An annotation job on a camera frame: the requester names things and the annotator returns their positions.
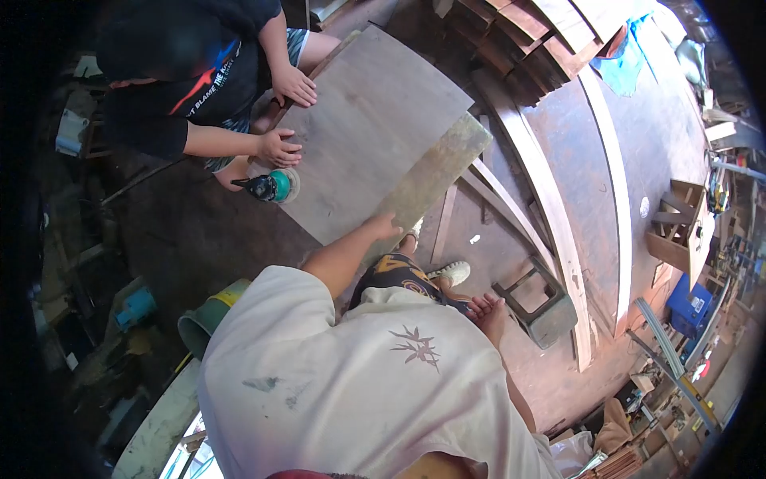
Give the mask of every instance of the graphic print on shirt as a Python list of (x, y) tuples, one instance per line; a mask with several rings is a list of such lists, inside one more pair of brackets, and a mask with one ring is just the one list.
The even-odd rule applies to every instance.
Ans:
[(242, 42), (239, 41), (239, 45), (237, 46), (237, 51), (234, 52), (234, 56), (229, 58), (228, 61), (223, 63), (224, 59), (229, 55), (231, 52), (231, 49), (234, 47), (234, 44), (237, 43), (237, 40), (232, 41), (229, 46), (226, 48), (226, 50), (221, 51), (221, 53), (218, 55), (218, 58), (216, 59), (213, 68), (211, 68), (208, 71), (205, 71), (202, 75), (200, 75), (199, 80), (197, 80), (197, 83), (191, 88), (191, 90), (184, 96), (182, 99), (178, 101), (178, 103), (175, 104), (172, 110), (170, 110), (170, 113), (168, 115), (172, 115), (178, 109), (183, 105), (186, 100), (189, 98), (192, 98), (194, 95), (199, 93), (199, 91), (205, 86), (210, 85), (208, 88), (208, 91), (205, 92), (204, 95), (202, 95), (202, 98), (197, 100), (195, 104), (191, 107), (189, 110), (189, 113), (186, 114), (186, 117), (189, 118), (191, 115), (193, 115), (197, 109), (202, 106), (202, 104), (215, 92), (217, 92), (221, 87), (224, 86), (224, 83), (226, 83), (226, 80), (229, 76), (229, 72), (231, 71), (231, 65), (234, 64), (234, 59), (239, 56), (240, 48), (242, 46)]
[(435, 353), (434, 349), (436, 349), (436, 346), (431, 346), (429, 344), (434, 340), (434, 338), (421, 338), (419, 332), (417, 331), (417, 326), (412, 333), (410, 333), (410, 330), (407, 329), (405, 325), (402, 325), (401, 327), (404, 328), (404, 334), (394, 333), (391, 330), (389, 330), (389, 333), (393, 334), (397, 338), (405, 338), (407, 340), (405, 341), (407, 344), (397, 343), (396, 345), (399, 347), (391, 348), (389, 351), (414, 351), (407, 359), (404, 360), (404, 364), (407, 364), (411, 360), (418, 358), (420, 361), (432, 365), (434, 368), (436, 368), (436, 372), (441, 374), (439, 371), (439, 366), (437, 366), (439, 359), (436, 359), (436, 356), (441, 356), (441, 354)]

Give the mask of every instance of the white t-shirt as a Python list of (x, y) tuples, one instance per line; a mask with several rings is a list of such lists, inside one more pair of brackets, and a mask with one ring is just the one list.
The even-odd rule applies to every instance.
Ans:
[(321, 281), (267, 267), (215, 330), (198, 389), (227, 479), (393, 477), (432, 451), (475, 461), (480, 477), (561, 477), (489, 340), (401, 287), (368, 288), (336, 325)]

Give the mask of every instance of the white sneaker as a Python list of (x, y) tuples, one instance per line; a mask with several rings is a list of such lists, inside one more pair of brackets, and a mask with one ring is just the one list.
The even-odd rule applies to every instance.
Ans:
[(471, 274), (471, 265), (467, 261), (455, 261), (437, 271), (431, 271), (427, 274), (428, 279), (434, 279), (437, 276), (443, 276), (450, 280), (450, 287), (462, 283)]
[(410, 228), (410, 231), (407, 231), (407, 235), (413, 235), (415, 237), (415, 248), (412, 251), (417, 250), (417, 244), (420, 243), (420, 240), (421, 240), (422, 228), (423, 228), (423, 217), (417, 220), (417, 223), (415, 223), (414, 226)]

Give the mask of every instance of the foot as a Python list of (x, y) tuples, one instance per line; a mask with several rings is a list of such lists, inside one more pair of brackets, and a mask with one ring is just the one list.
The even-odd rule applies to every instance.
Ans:
[(417, 220), (417, 223), (412, 227), (410, 231), (407, 231), (407, 234), (404, 235), (404, 238), (401, 239), (401, 242), (399, 243), (399, 249), (404, 250), (404, 254), (413, 254), (415, 250), (417, 249), (417, 242), (421, 237), (421, 229), (423, 228), (423, 218)]
[(399, 241), (399, 249), (397, 250), (397, 252), (410, 256), (411, 254), (415, 252), (416, 248), (417, 248), (417, 239), (415, 238), (415, 235), (407, 233), (406, 235), (404, 235), (404, 238), (402, 238), (401, 241)]
[(471, 265), (466, 261), (455, 261), (437, 271), (431, 271), (427, 276), (429, 279), (437, 277), (443, 278), (449, 284), (447, 287), (457, 286), (464, 282), (471, 274)]

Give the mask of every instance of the blue machine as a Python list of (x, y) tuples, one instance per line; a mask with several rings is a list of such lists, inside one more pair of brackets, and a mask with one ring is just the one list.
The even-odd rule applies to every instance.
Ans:
[(673, 329), (696, 343), (710, 321), (712, 299), (712, 293), (699, 283), (694, 283), (690, 293), (689, 275), (684, 273), (666, 303), (673, 312), (670, 317)]

